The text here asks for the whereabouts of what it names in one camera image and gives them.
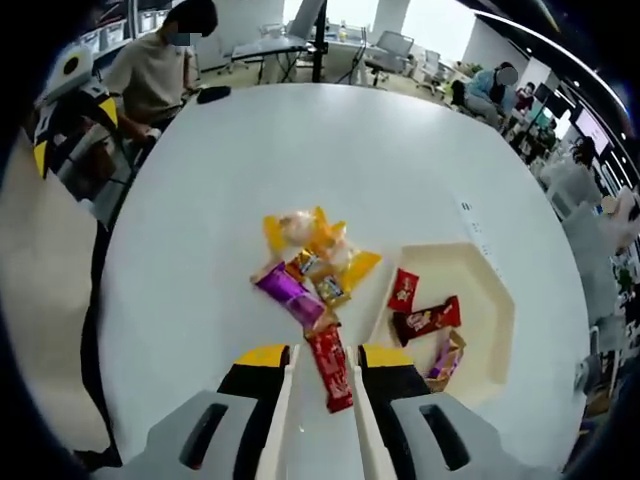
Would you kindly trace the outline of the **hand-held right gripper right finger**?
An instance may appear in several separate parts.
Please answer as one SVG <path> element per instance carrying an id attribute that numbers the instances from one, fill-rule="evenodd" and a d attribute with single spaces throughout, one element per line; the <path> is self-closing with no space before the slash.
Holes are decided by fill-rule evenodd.
<path id="1" fill-rule="evenodd" d="M 358 428 L 367 479 L 501 479 L 494 427 L 431 392 L 396 349 L 358 348 Z"/>

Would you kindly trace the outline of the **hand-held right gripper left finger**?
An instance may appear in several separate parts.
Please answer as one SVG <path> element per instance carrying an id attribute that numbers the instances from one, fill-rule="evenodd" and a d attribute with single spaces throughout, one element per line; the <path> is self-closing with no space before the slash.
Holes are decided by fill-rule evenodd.
<path id="1" fill-rule="evenodd" d="M 286 344 L 246 352 L 215 391 L 194 395 L 156 424 L 144 477 L 255 479 L 290 353 Z"/>

